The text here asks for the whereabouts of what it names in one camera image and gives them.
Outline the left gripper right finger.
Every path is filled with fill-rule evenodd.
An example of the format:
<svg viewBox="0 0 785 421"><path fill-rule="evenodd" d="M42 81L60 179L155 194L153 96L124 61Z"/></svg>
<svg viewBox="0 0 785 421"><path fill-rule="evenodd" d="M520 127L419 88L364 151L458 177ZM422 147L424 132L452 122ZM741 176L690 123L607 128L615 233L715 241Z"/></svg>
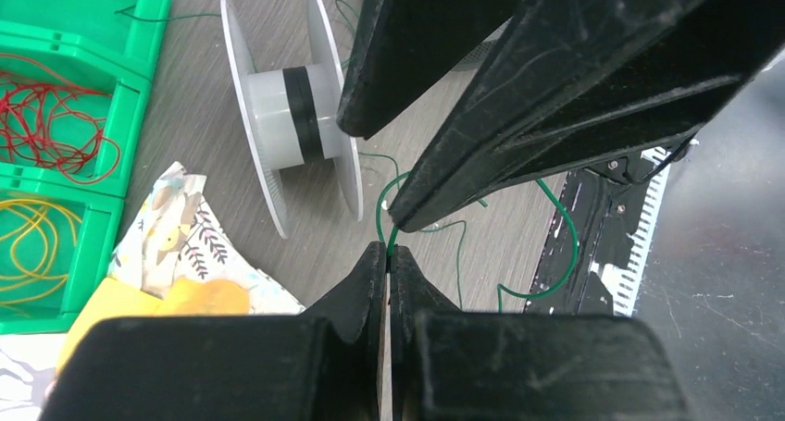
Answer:
<svg viewBox="0 0 785 421"><path fill-rule="evenodd" d="M459 310L390 254L396 420L689 420L654 332L626 317Z"/></svg>

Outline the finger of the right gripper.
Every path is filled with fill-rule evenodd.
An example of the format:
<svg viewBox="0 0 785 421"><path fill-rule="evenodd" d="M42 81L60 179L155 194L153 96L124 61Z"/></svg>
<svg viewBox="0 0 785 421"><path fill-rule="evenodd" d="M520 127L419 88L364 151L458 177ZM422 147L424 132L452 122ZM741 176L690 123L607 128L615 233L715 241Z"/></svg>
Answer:
<svg viewBox="0 0 785 421"><path fill-rule="evenodd" d="M696 134L784 47L784 0L531 0L390 208L413 232L519 183Z"/></svg>
<svg viewBox="0 0 785 421"><path fill-rule="evenodd" d="M525 0L364 0L338 110L369 139L389 125Z"/></svg>

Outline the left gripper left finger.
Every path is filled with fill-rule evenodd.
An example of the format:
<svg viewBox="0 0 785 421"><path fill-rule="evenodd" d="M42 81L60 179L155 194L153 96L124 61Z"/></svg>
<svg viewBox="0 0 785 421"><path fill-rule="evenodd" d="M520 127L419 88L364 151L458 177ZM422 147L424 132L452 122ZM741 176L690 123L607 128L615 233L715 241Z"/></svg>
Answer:
<svg viewBox="0 0 785 421"><path fill-rule="evenodd" d="M44 420L376 420L385 247L297 316L115 317L60 372Z"/></svg>

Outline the white plastic cable spool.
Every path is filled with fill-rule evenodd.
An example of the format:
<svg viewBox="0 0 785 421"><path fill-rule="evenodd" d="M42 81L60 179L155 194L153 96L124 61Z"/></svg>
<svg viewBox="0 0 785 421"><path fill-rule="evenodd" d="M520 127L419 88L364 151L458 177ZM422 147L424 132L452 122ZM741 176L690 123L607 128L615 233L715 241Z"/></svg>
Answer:
<svg viewBox="0 0 785 421"><path fill-rule="evenodd" d="M260 72L232 0L220 0L220 17L255 172L275 227L291 234L280 178L282 170L329 160L349 212L364 215L355 138L337 124L344 75L323 0L305 0L311 61L305 66Z"/></svg>

